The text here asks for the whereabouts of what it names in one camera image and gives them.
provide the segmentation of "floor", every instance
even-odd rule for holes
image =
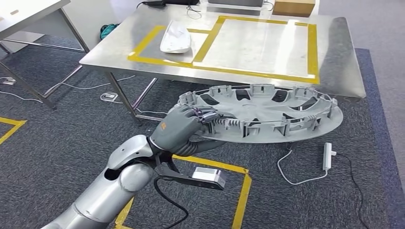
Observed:
[[[47,36],[39,42],[69,45],[69,41]],[[370,85],[368,92],[377,92],[375,98],[379,98],[370,54],[368,50],[357,50],[357,54],[364,80]],[[80,53],[27,47],[6,57],[4,62],[19,74],[30,75],[27,81],[44,91],[70,72],[81,56]],[[123,77],[127,75],[118,75],[118,78]],[[149,80],[139,76],[121,85],[128,96],[134,98]],[[81,71],[69,83],[89,87],[105,81],[100,73]],[[206,87],[159,80],[140,109],[167,111],[184,91]],[[1,89],[31,97],[19,85],[1,86]],[[106,91],[111,88],[76,90],[63,86],[51,97],[58,103],[56,111],[50,111],[43,104],[0,94],[0,116],[28,120],[0,145],[0,227],[24,229],[46,224],[91,183],[105,166],[108,155],[121,142],[153,131],[156,122],[148,121],[137,127],[124,106],[100,101],[99,95]],[[336,151],[352,160],[353,176],[364,193],[362,219],[375,228],[403,228],[401,217],[395,215],[403,211],[392,206],[394,201],[400,203],[400,198],[391,198],[398,190],[402,194],[402,190],[399,183],[386,185],[384,171],[394,166],[382,160],[392,152],[388,147],[379,146],[377,140],[381,137],[374,128],[373,114],[379,114],[381,106],[369,100],[355,104],[342,100],[340,107],[345,113],[343,124],[328,135],[302,143],[282,164],[286,175],[293,181],[323,175],[323,143],[332,142]],[[165,192],[192,213],[178,228],[228,229],[235,218],[241,217],[242,224],[235,228],[362,228],[358,216],[361,198],[351,180],[349,161],[337,157],[326,178],[292,186],[282,178],[276,166],[277,159],[286,153],[285,147],[285,144],[226,144],[199,154],[198,157],[249,169],[252,183],[247,205],[243,216],[235,214],[244,175],[232,171],[227,171],[227,189],[222,192],[176,183],[162,184]],[[200,166],[182,160],[175,163],[186,174]],[[125,226],[160,228],[182,216],[180,211],[151,193],[154,193],[152,187],[147,186],[137,194]]]
[[[322,0],[320,15],[347,18],[354,46],[371,52],[405,190],[405,1]]]

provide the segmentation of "metal table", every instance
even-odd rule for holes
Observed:
[[[66,16],[66,14],[62,9],[63,6],[69,3],[70,0],[41,0],[41,1],[14,0],[14,1],[0,2],[1,4],[0,7],[2,8],[0,10],[0,41],[3,40],[8,42],[16,42],[46,48],[88,53],[90,51],[89,48],[87,47],[83,39],[80,37],[79,33],[74,28],[73,24],[70,22],[69,18]],[[14,33],[24,29],[25,27],[31,25],[35,21],[55,11],[59,11],[64,21],[72,31],[73,35],[77,38],[78,42],[82,46],[83,50],[48,44],[6,39],[10,35],[13,35]],[[62,82],[67,81],[81,68],[82,66],[79,65],[70,74],[68,74],[62,80]],[[58,88],[58,86],[54,87],[52,90],[42,95],[41,93],[37,92],[34,88],[32,88],[29,84],[27,84],[21,77],[19,77],[17,74],[11,71],[11,69],[8,68],[2,62],[0,62],[0,69],[3,69],[11,78],[15,79],[17,83],[20,83],[25,89],[30,91],[35,97],[43,101],[50,108],[55,108],[55,104],[49,101],[48,97]]]
[[[157,78],[206,84],[272,83],[306,86],[347,97],[366,96],[347,21],[342,17],[273,16],[261,10],[222,10],[204,3],[201,18],[185,6],[164,9],[141,5],[80,63],[107,72],[132,116]],[[159,44],[171,20],[191,32],[192,50],[166,54]],[[113,73],[152,77],[131,104]]]

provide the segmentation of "black device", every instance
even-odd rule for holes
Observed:
[[[165,2],[167,4],[195,6],[200,2],[200,0],[165,0]]]

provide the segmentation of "white power strip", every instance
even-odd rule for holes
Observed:
[[[323,146],[323,170],[332,168],[332,156],[336,156],[336,152],[332,151],[332,143],[326,142]]]
[[[280,158],[280,159],[277,161],[277,167],[278,167],[278,169],[279,169],[281,175],[283,176],[283,178],[284,178],[288,183],[290,183],[290,184],[292,184],[292,185],[299,185],[299,184],[302,184],[302,183],[305,183],[305,182],[308,182],[308,181],[318,180],[318,179],[321,179],[321,178],[326,177],[326,176],[328,175],[328,170],[332,168],[332,156],[335,156],[335,155],[336,155],[336,152],[332,151],[332,143],[327,143],[327,142],[326,142],[325,145],[324,145],[324,147],[323,147],[323,166],[322,166],[322,169],[325,170],[325,175],[323,175],[323,176],[321,176],[321,177],[316,177],[316,178],[304,180],[304,181],[301,181],[301,182],[298,182],[298,183],[293,183],[293,182],[289,181],[289,180],[286,178],[286,176],[284,175],[283,170],[281,169],[281,166],[280,166],[280,162],[281,162],[284,158],[286,158],[288,155],[290,155],[290,154],[292,153],[292,151],[293,151],[293,150],[290,150],[288,154],[286,154],[284,157]]]

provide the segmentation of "power cord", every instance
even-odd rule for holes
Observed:
[[[360,189],[360,186],[359,186],[359,185],[356,183],[356,181],[354,180],[353,170],[352,170],[352,161],[350,160],[350,158],[348,158],[347,156],[345,156],[345,155],[343,155],[343,154],[336,154],[336,155],[342,156],[342,157],[346,158],[346,159],[349,161],[349,165],[350,165],[350,176],[352,177],[352,181],[353,181],[354,185],[356,186],[356,188],[357,188],[357,189],[359,190],[359,192],[360,192],[360,207],[359,207],[359,210],[358,210],[358,212],[357,212],[357,215],[359,216],[359,220],[360,220],[360,222],[363,224],[363,226],[364,226],[365,228],[367,228],[367,229],[370,229],[370,228],[367,226],[367,224],[363,221],[363,218],[362,218],[362,207],[363,207],[364,195],[363,195],[362,190]]]
[[[180,208],[180,209],[185,213],[185,216],[184,216],[183,218],[181,218],[180,220],[178,220],[178,221],[176,221],[176,222],[170,224],[169,226],[165,227],[165,229],[170,229],[170,228],[172,228],[172,227],[178,225],[179,223],[185,221],[185,220],[187,219],[187,217],[189,216],[189,212],[187,211],[187,209],[186,209],[185,207],[181,206],[180,204],[176,203],[174,200],[170,199],[168,196],[166,196],[166,194],[164,194],[164,193],[162,192],[162,190],[159,188],[159,185],[158,185],[158,181],[159,181],[160,179],[165,180],[165,181],[173,181],[173,179],[170,179],[170,178],[167,178],[167,177],[165,177],[165,176],[160,175],[155,169],[152,168],[152,166],[150,166],[149,164],[147,164],[147,163],[145,163],[145,162],[143,162],[143,161],[139,161],[139,160],[136,160],[136,159],[134,159],[134,161],[139,162],[139,163],[142,163],[142,164],[144,164],[144,165],[146,165],[146,166],[149,166],[149,167],[158,175],[158,176],[153,180],[153,187],[155,188],[156,192],[157,192],[160,196],[162,196],[165,200],[167,200],[169,203],[171,203],[171,204],[173,204],[174,206]]]
[[[189,18],[191,18],[191,19],[193,19],[193,20],[198,20],[198,19],[202,18],[203,15],[200,13],[201,10],[195,10],[195,9],[193,9],[193,8],[191,7],[191,3],[192,3],[192,0],[189,0],[189,4],[188,4],[188,6],[186,7],[186,9],[187,9],[187,17],[189,17]],[[199,17],[198,17],[198,18],[193,18],[193,17],[191,17],[191,16],[189,15],[189,12],[190,12],[190,11],[196,12],[196,13],[199,15]]]
[[[119,79],[119,80],[117,80],[117,81],[122,81],[122,80],[131,79],[131,78],[133,78],[133,77],[135,77],[135,76],[136,76],[136,75],[133,75],[133,76],[130,76],[130,77],[127,77],[127,78]],[[87,88],[75,87],[75,86],[72,86],[72,85],[67,84],[67,83],[57,83],[57,84],[55,84],[54,86],[52,86],[51,88],[49,88],[49,89],[45,92],[45,94],[48,93],[49,91],[51,91],[53,88],[55,88],[55,87],[57,87],[57,86],[59,86],[59,85],[62,85],[62,84],[63,84],[63,85],[66,85],[66,86],[69,86],[69,87],[76,88],[76,89],[80,89],[80,90],[90,90],[90,89],[95,89],[95,88],[98,88],[98,87],[106,86],[106,85],[109,85],[109,84],[111,84],[111,83],[105,83],[105,84],[102,84],[102,85],[99,85],[99,86],[87,87]]]
[[[135,75],[130,76],[130,77],[127,77],[127,78],[119,79],[119,80],[117,80],[117,81],[127,80],[127,79],[130,79],[130,78],[132,78],[132,77],[135,77]],[[67,83],[57,83],[57,84],[55,84],[54,86],[52,86],[51,88],[49,88],[49,89],[45,92],[45,94],[48,93],[49,91],[51,91],[53,88],[55,88],[55,87],[57,87],[57,86],[59,86],[59,85],[62,85],[62,84],[63,84],[63,85],[66,85],[66,86],[69,86],[69,87],[76,88],[76,89],[80,89],[80,90],[89,90],[89,89],[95,89],[95,88],[98,88],[98,87],[106,86],[106,85],[109,85],[110,83],[105,83],[105,84],[102,84],[102,85],[98,85],[98,86],[95,86],[95,87],[88,87],[88,88],[75,87],[75,86],[72,86],[72,85],[67,84]],[[20,96],[18,96],[18,95],[16,95],[16,94],[9,93],[9,92],[2,92],[2,91],[0,91],[0,93],[1,93],[1,94],[13,95],[13,96],[15,96],[15,97],[17,97],[17,98],[19,98],[19,99],[21,99],[21,100],[33,100],[33,101],[37,101],[37,102],[39,102],[39,103],[43,103],[41,100],[38,100],[38,99],[24,99],[24,98],[22,98],[22,97],[20,97]]]
[[[123,104],[123,102],[117,102],[117,101],[111,101],[111,100],[106,100],[103,98],[104,94],[100,95],[100,100],[104,101],[104,102],[110,102],[110,103],[115,103],[115,104]],[[167,112],[155,112],[155,111],[141,111],[137,108],[137,111],[140,113],[153,113],[153,114],[164,114],[167,115]]]
[[[292,183],[292,182],[290,182],[290,181],[284,176],[283,171],[281,170],[281,167],[280,167],[280,161],[283,160],[284,158],[286,158],[288,155],[290,155],[291,152],[295,149],[295,147],[297,147],[297,145],[298,145],[297,142],[293,142],[289,147],[287,147],[287,149],[289,150],[289,153],[277,161],[278,169],[280,170],[280,173],[281,173],[281,175],[283,176],[283,178],[284,178],[288,183],[290,183],[290,184],[292,184],[292,185],[299,185],[299,184],[305,183],[305,182],[307,182],[307,181],[317,180],[317,179],[321,179],[321,178],[326,177],[327,174],[328,174],[328,169],[325,170],[325,175],[322,176],[322,177],[317,177],[317,178],[305,180],[305,181],[302,181],[302,182],[299,182],[299,183]],[[336,155],[342,156],[342,157],[346,158],[346,159],[349,161],[349,165],[350,165],[350,176],[352,177],[352,181],[353,181],[354,185],[356,186],[356,188],[357,188],[357,189],[359,190],[359,192],[360,192],[360,207],[359,207],[359,210],[358,210],[358,212],[357,212],[357,216],[359,217],[359,220],[360,220],[360,222],[362,223],[362,225],[363,225],[366,229],[370,229],[370,228],[367,226],[367,224],[364,222],[363,218],[362,218],[362,207],[363,207],[364,195],[363,195],[362,190],[360,189],[360,186],[357,184],[356,180],[354,179],[354,176],[353,176],[353,169],[352,169],[352,161],[350,160],[350,158],[348,158],[347,156],[345,156],[345,155],[343,155],[343,154],[338,154],[338,153],[337,153]]]
[[[312,178],[312,179],[304,180],[304,181],[301,181],[301,182],[298,182],[298,183],[292,183],[291,181],[289,181],[289,180],[287,179],[287,177],[284,175],[283,170],[281,170],[280,162],[281,162],[284,158],[288,157],[288,156],[292,153],[293,150],[294,150],[294,149],[291,149],[288,154],[286,154],[284,157],[280,158],[280,159],[277,161],[277,167],[278,167],[278,169],[280,170],[280,173],[281,173],[281,175],[283,176],[283,178],[284,178],[288,183],[290,183],[290,184],[292,184],[292,185],[300,185],[300,184],[305,183],[305,182],[308,182],[308,181],[322,179],[322,178],[324,178],[324,177],[326,177],[326,176],[328,175],[328,170],[326,169],[326,170],[325,170],[325,175],[323,175],[323,176],[321,176],[321,177],[317,177],[317,178]]]
[[[155,178],[155,180],[153,181],[153,186],[155,187],[156,192],[159,193],[159,195],[161,195],[161,196],[162,196],[165,200],[167,200],[169,203],[171,203],[171,204],[173,204],[174,206],[180,208],[180,209],[185,213],[185,216],[184,216],[183,218],[181,218],[180,220],[178,220],[178,221],[176,221],[176,222],[170,224],[169,226],[165,227],[165,229],[170,229],[170,228],[173,228],[174,226],[176,226],[177,224],[179,224],[179,223],[185,221],[185,220],[187,219],[187,217],[189,216],[189,212],[187,211],[187,209],[186,209],[185,207],[183,207],[183,206],[181,206],[180,204],[174,202],[172,199],[170,199],[168,196],[166,196],[166,195],[161,191],[161,189],[160,189],[159,186],[158,186],[158,181],[159,181],[160,179],[163,179],[163,178],[164,178],[164,177],[159,176],[159,177]]]

